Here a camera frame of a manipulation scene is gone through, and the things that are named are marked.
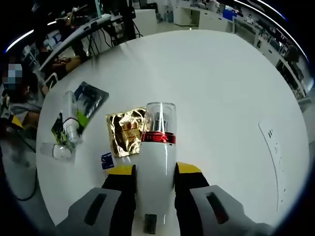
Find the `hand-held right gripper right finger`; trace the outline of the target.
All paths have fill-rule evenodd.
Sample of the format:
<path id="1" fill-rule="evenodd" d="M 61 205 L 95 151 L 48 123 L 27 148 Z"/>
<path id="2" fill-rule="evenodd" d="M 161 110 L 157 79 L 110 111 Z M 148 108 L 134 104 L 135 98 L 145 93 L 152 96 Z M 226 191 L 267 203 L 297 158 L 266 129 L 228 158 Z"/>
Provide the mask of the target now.
<path id="1" fill-rule="evenodd" d="M 243 205 L 217 185 L 210 185 L 202 171 L 177 162 L 174 172 L 175 209 L 182 236 L 270 236 L 272 227 L 255 223 Z"/>

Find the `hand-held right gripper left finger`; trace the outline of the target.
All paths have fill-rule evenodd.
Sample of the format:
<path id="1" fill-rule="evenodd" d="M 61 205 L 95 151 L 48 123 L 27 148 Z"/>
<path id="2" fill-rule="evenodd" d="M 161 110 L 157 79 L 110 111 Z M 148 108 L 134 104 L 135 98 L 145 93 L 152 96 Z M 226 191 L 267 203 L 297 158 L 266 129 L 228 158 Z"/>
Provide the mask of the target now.
<path id="1" fill-rule="evenodd" d="M 130 236 L 136 209 L 136 166 L 109 170 L 101 188 L 95 187 L 69 207 L 57 225 L 59 236 Z"/>

